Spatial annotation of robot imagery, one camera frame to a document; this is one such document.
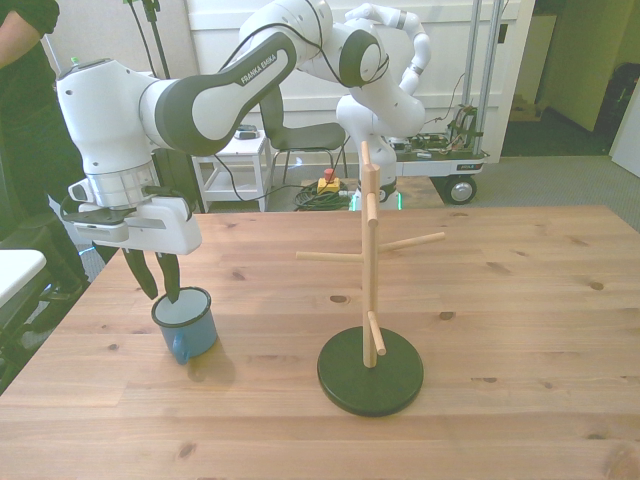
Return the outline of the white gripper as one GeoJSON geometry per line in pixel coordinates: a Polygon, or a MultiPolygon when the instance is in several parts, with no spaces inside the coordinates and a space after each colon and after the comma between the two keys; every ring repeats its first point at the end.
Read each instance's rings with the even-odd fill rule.
{"type": "Polygon", "coordinates": [[[114,225],[104,221],[74,220],[80,236],[98,245],[125,248],[125,260],[142,291],[150,299],[158,296],[156,281],[142,251],[156,252],[168,300],[180,296],[180,267],[175,254],[189,254],[202,242],[194,216],[188,219],[186,202],[176,197],[153,197],[114,225]]]}

